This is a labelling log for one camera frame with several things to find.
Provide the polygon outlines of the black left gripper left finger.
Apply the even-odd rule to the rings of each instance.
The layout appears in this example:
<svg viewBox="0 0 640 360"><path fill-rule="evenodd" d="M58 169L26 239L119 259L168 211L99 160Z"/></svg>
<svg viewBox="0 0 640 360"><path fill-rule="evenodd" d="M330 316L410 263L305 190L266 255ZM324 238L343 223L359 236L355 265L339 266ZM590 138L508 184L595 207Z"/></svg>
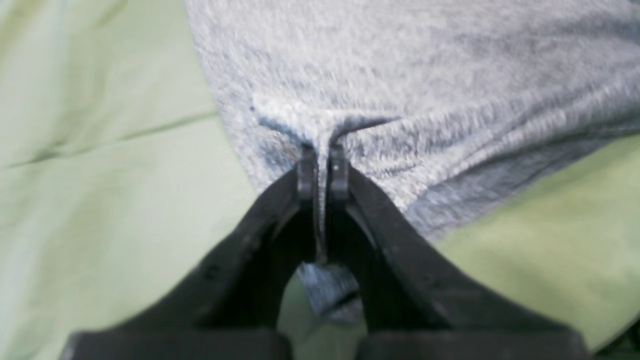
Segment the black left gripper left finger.
<svg viewBox="0 0 640 360"><path fill-rule="evenodd" d="M303 146L294 168L174 289L112 328L74 333L60 358L291 360L276 324L293 272L315 255L317 173L316 153Z"/></svg>

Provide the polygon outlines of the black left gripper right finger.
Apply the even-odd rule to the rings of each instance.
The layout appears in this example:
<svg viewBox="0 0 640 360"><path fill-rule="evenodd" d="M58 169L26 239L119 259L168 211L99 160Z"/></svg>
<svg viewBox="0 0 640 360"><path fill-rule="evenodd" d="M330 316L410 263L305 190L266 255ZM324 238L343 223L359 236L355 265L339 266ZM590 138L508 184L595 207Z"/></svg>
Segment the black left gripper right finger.
<svg viewBox="0 0 640 360"><path fill-rule="evenodd" d="M369 335L359 360L589 360L570 326L473 280L409 224L334 146L327 259L359 284Z"/></svg>

